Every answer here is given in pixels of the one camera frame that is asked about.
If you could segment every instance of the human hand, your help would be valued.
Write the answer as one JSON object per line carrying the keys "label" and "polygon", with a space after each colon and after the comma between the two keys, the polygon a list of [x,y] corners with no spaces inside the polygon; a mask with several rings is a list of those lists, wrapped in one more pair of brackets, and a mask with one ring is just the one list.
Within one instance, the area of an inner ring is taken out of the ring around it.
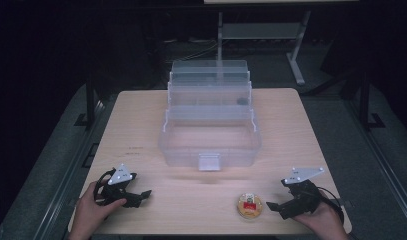
{"label": "human hand", "polygon": [[312,214],[300,214],[293,219],[310,228],[322,240],[348,240],[338,213],[321,202]]}
{"label": "human hand", "polygon": [[90,183],[76,204],[69,240],[88,240],[109,214],[126,203],[126,199],[119,199],[106,206],[98,205],[93,195],[95,186],[96,182]]}

